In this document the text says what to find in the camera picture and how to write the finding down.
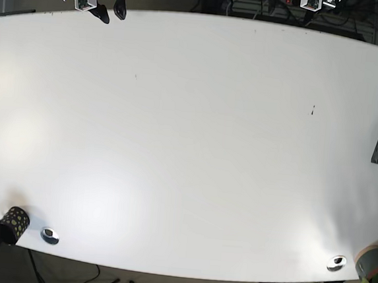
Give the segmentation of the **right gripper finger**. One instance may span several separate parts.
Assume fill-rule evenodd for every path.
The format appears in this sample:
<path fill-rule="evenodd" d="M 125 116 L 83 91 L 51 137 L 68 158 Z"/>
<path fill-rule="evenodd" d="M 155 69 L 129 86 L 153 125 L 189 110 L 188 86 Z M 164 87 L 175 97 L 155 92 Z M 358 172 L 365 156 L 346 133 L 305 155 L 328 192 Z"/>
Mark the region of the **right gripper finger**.
<path fill-rule="evenodd" d="M 114 13 L 119 20 L 124 20 L 127 16 L 126 0 L 115 0 Z"/>
<path fill-rule="evenodd" d="M 100 19 L 104 24 L 110 23 L 108 9 L 106 8 L 106 6 L 98 3 L 97 6 L 93 9 L 90 9 L 89 12 L 96 18 Z"/>

